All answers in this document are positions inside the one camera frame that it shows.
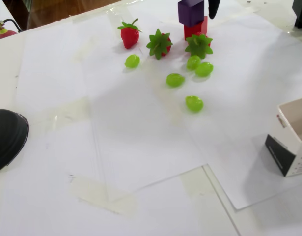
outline white box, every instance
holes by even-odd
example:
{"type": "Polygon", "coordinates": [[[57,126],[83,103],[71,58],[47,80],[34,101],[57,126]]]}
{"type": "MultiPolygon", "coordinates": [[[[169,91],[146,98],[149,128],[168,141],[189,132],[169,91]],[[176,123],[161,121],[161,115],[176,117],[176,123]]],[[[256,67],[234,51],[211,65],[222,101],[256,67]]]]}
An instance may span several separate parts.
{"type": "Polygon", "coordinates": [[[302,99],[278,106],[265,145],[285,177],[302,174],[302,99]]]}

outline strawberry leaves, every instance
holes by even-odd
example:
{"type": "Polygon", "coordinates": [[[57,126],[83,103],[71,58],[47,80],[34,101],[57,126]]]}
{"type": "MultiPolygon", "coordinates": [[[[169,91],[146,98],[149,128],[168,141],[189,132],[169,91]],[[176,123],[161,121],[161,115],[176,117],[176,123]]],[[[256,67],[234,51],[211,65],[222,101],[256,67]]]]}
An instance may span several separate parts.
{"type": "Polygon", "coordinates": [[[186,38],[188,47],[185,49],[186,52],[191,53],[191,56],[197,55],[204,59],[206,54],[212,54],[212,49],[208,46],[211,42],[211,38],[207,38],[205,35],[192,35],[190,38],[186,38]]]}
{"type": "Polygon", "coordinates": [[[155,35],[150,35],[150,42],[146,45],[150,49],[150,56],[155,55],[156,59],[160,60],[162,54],[168,54],[169,47],[173,45],[169,36],[170,33],[162,34],[159,29],[157,29],[155,35]]]}
{"type": "Polygon", "coordinates": [[[142,31],[140,31],[140,30],[138,29],[137,26],[134,26],[134,23],[135,23],[136,21],[138,21],[138,20],[139,20],[139,19],[136,18],[136,19],[132,22],[132,24],[128,24],[128,23],[122,21],[121,23],[122,23],[123,26],[119,26],[118,29],[119,29],[119,30],[122,30],[122,29],[124,29],[124,28],[131,27],[131,28],[133,28],[133,29],[135,29],[135,30],[137,30],[137,31],[139,31],[139,32],[142,32],[142,31]]]}

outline purple block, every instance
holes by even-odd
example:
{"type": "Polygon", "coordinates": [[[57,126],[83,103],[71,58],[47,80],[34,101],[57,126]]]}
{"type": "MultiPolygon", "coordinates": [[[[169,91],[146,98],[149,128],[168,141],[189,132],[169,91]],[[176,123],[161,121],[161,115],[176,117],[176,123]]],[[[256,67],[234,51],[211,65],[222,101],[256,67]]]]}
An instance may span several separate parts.
{"type": "Polygon", "coordinates": [[[204,1],[188,6],[188,0],[178,2],[179,22],[188,27],[192,27],[204,19],[204,1]]]}
{"type": "Polygon", "coordinates": [[[194,5],[199,4],[202,1],[204,1],[204,0],[186,0],[186,4],[187,4],[187,6],[192,7],[194,5]]]}

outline strawberry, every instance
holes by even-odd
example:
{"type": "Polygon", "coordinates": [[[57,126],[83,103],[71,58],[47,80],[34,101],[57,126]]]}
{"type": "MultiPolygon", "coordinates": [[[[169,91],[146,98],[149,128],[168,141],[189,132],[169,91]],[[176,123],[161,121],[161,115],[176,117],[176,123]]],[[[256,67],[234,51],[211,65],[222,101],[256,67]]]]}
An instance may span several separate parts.
{"type": "Polygon", "coordinates": [[[141,31],[137,26],[134,26],[136,21],[138,21],[138,18],[136,18],[132,24],[122,22],[123,26],[118,27],[118,29],[121,30],[121,38],[126,49],[131,48],[139,40],[139,32],[141,31]]]}
{"type": "Polygon", "coordinates": [[[213,50],[209,47],[212,39],[204,34],[193,34],[192,37],[186,38],[186,41],[188,42],[188,47],[185,51],[191,53],[191,56],[197,55],[201,59],[204,59],[206,54],[213,53],[213,50]]]}
{"type": "Polygon", "coordinates": [[[155,55],[156,59],[160,60],[168,54],[172,46],[169,36],[170,33],[161,33],[159,29],[155,35],[150,35],[150,42],[146,45],[150,49],[150,56],[155,55]]]}
{"type": "Polygon", "coordinates": [[[171,46],[167,47],[167,53],[169,53],[170,49],[171,49],[171,46]]]}
{"type": "Polygon", "coordinates": [[[198,33],[195,33],[196,36],[200,36],[200,35],[205,35],[204,33],[201,33],[201,32],[198,32],[198,33]]]}

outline green grape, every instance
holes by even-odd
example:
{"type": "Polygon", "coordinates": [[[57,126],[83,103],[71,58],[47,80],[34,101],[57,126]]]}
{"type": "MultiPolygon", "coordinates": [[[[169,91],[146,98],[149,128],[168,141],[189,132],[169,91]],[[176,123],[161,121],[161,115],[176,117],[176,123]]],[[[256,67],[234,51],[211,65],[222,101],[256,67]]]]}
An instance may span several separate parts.
{"type": "Polygon", "coordinates": [[[189,110],[193,112],[199,112],[202,110],[204,104],[202,100],[197,96],[188,96],[186,97],[186,105],[189,110]]]}
{"type": "Polygon", "coordinates": [[[139,63],[140,58],[137,55],[133,54],[127,58],[125,65],[129,68],[136,68],[139,63]]]}
{"type": "Polygon", "coordinates": [[[191,56],[187,62],[187,68],[189,70],[195,70],[201,63],[201,58],[197,55],[191,56]]]}
{"type": "Polygon", "coordinates": [[[195,73],[197,76],[208,76],[213,70],[213,65],[209,62],[201,63],[197,69],[195,70],[195,73]]]}
{"type": "Polygon", "coordinates": [[[167,76],[166,83],[172,87],[178,87],[185,81],[185,77],[180,74],[170,74],[167,76]]]}

